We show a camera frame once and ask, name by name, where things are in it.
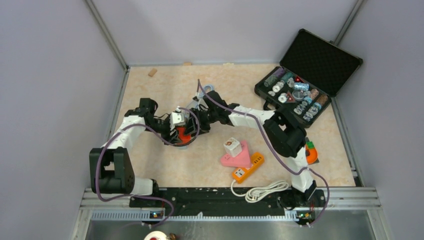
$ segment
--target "orange power strip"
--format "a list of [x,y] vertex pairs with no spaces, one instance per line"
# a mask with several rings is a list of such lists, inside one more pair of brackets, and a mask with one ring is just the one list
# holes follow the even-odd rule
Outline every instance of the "orange power strip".
[[264,155],[260,154],[259,152],[255,152],[250,157],[250,162],[252,163],[251,167],[239,167],[232,172],[232,177],[235,179],[235,181],[237,181],[238,184],[241,184],[244,180],[246,180],[265,162]]

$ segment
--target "case lid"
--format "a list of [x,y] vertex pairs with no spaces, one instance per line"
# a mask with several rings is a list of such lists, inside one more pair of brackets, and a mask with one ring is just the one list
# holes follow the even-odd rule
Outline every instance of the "case lid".
[[301,29],[279,63],[334,97],[363,60]]

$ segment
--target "wooden block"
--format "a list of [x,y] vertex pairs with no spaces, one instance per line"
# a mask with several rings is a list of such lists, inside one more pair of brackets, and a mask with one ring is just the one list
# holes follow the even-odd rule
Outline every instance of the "wooden block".
[[153,68],[152,70],[150,70],[150,72],[148,73],[148,75],[149,75],[150,77],[153,77],[153,75],[155,75],[157,71],[158,71],[158,70],[157,70],[156,68]]

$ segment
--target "gray floor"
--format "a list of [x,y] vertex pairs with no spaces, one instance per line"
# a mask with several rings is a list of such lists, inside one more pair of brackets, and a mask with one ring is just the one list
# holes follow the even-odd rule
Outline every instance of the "gray floor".
[[[92,221],[86,240],[142,240],[148,227],[128,221]],[[374,240],[366,211],[327,211],[313,228],[292,227],[292,222],[169,221],[155,228],[175,233],[181,240]]]

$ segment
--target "robotic arm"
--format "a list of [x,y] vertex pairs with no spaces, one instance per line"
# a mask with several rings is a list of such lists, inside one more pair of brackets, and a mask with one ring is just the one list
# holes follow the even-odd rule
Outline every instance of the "robotic arm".
[[[123,130],[132,124],[146,125],[173,146],[182,147],[195,139],[193,137],[196,136],[197,128],[200,128],[199,135],[205,134],[210,131],[210,124],[215,122],[234,127],[244,126],[258,129],[256,121],[252,117],[246,116],[246,114],[250,114],[258,118],[272,147],[278,154],[286,158],[286,163],[293,173],[297,173],[300,169],[308,166],[305,151],[305,129],[288,111],[281,109],[275,111],[256,110],[243,107],[237,103],[227,105],[216,91],[208,92],[207,96],[202,99],[195,97],[194,100],[199,103],[198,107],[190,109],[197,116],[199,126],[197,126],[192,115],[185,117],[179,108],[165,119],[155,117],[158,104],[150,98],[141,98],[139,107],[129,110],[125,114],[121,126],[116,131],[121,132],[120,136],[107,147],[101,159],[98,179],[100,192],[104,194],[137,193],[139,195],[151,195],[153,192],[154,181],[136,178],[129,157],[129,152],[140,134],[150,130],[141,126]],[[224,107],[245,114],[222,109],[209,98]],[[93,192],[96,192],[96,166],[102,148],[93,148],[89,154],[91,189]],[[112,162],[114,163],[114,170],[106,170],[105,166]],[[299,175],[293,173],[291,174],[293,189],[302,194],[305,200],[308,200],[316,189],[315,181],[308,170]]]

